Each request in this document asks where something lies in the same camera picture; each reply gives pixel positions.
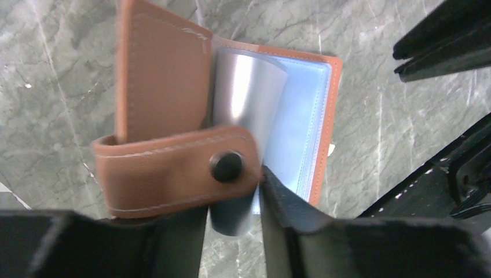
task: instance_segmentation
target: white stitching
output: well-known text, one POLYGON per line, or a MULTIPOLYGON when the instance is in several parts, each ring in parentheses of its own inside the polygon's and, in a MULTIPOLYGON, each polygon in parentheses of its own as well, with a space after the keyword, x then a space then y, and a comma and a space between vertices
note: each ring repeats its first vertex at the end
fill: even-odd
POLYGON ((246 141, 249 141, 249 138, 247 138, 243 135, 240 135, 240 134, 226 134, 226 135, 222 135, 222 136, 209 137, 209 138, 197 140, 194 142, 187 142, 187 143, 184 143, 181 145, 175 145, 175 146, 170 146, 170 147, 165 147, 165 148, 160 148, 160 149, 154 149, 153 151, 128 153, 126 155, 96 155, 96 156, 99 158, 108 158, 108 159, 110 159, 110 158, 135 158, 135 157, 156 155, 156 154, 164 153, 164 152, 172 152, 172 151, 176 151, 178 149, 187 149, 187 148, 192 148, 192 147, 196 147, 196 146, 213 144, 216 142, 230 140, 230 139, 234 139, 234 138, 240 138, 240 139, 244 139, 246 141))
MULTIPOLYGON (((242 181, 242 182, 249 182, 251 180, 258 180, 259 181, 259 177, 257 177, 256 175, 254 175, 253 173, 245 173, 245 176, 248 177, 245 181, 242 181)), ((162 208, 165 208, 165 207, 172 207, 172 206, 178 206, 180 204, 189 204, 189 203, 194 203, 194 202, 198 202, 200 200, 203 200, 203 199, 208 199, 208 198, 211 198, 211 197, 214 197, 214 196, 219 196, 219 195, 223 195, 224 193, 233 193, 235 191, 238 191, 239 189, 241 189, 241 187, 234 187, 234 188, 230 188, 228 190, 225 190, 225 191, 220 191, 220 192, 213 192, 213 193, 209 193, 209 194, 203 194, 203 195, 199 195, 199 196, 196 196, 196 197, 193 197, 193 198, 187 198, 185 200, 181 200, 181 201, 177 201, 177 202, 172 202, 172 203, 163 203, 163 204, 158 204, 157 206, 150 206, 150 207, 142 207, 142 208, 131 208, 131 209, 122 209, 122 208, 115 208, 115 207, 111 207, 109 205, 107 205, 107 207, 112 210, 112 211, 117 211, 117 212, 120 212, 120 213, 138 213, 140 211, 149 211, 149 210, 158 210, 158 209, 162 209, 162 208)))

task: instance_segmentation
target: gray marble surface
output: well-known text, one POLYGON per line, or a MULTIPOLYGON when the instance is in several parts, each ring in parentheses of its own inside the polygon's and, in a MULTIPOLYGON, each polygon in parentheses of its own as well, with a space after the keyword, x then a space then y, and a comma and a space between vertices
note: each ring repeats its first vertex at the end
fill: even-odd
MULTIPOLYGON (((154 2, 226 38, 343 60, 320 209, 355 217, 490 112, 489 68, 407 84, 393 74, 392 46, 440 1, 154 2)), ((34 209, 107 216, 89 144, 113 131, 117 6, 0 5, 0 182, 34 209)), ((208 230, 201 275, 264 277, 259 219, 240 240, 208 230)))

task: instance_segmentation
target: orange leather edge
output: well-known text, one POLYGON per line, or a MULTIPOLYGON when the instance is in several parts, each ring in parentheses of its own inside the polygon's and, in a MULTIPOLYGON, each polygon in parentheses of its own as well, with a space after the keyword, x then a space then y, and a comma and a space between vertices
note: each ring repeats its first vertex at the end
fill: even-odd
POLYGON ((167 214, 243 196, 261 176, 254 139, 238 126, 124 145, 106 136, 92 147, 109 212, 120 218, 167 214), (220 183, 211 176, 210 159, 229 149, 242 155, 244 170, 236 181, 220 183))
POLYGON ((312 180, 312 189, 310 191, 309 203, 316 206, 320 201, 320 193, 324 181, 325 168, 327 165, 327 155, 329 144, 332 137, 332 129, 334 127, 334 112, 336 101, 338 99, 338 88, 341 77, 343 62, 338 57, 325 56, 309 52, 300 52, 295 50, 280 49, 266 45, 252 45, 249 43, 235 42, 229 39, 214 36, 212 39, 216 46, 232 47, 236 49, 249 50, 257 53, 271 54, 289 58, 297 58, 300 60, 309 60, 321 62, 331 65, 332 74, 331 81, 326 90, 328 90, 328 98, 326 111, 324 114, 322 135, 319 144, 319 152, 317 154, 316 167, 314 169, 314 178, 312 180))

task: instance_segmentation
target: black metal frame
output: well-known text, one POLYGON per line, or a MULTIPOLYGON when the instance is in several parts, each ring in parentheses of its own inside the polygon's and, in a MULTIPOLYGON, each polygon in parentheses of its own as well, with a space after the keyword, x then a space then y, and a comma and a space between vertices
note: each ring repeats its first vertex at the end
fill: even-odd
POLYGON ((491 2, 446 0, 394 46, 395 70, 415 81, 491 65, 491 2))
MULTIPOLYGON (((382 196, 360 217, 448 218, 476 184, 491 175, 491 114, 482 118, 409 177, 382 196)), ((487 214, 472 217, 478 232, 491 227, 487 214)))

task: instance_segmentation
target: black snap button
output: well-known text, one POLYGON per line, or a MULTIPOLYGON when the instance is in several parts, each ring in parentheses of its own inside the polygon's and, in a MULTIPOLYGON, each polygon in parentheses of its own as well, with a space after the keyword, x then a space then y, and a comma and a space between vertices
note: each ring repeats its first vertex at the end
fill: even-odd
POLYGON ((226 151, 210 159, 211 176, 219 182, 233 182, 240 176, 244 162, 235 151, 226 151))

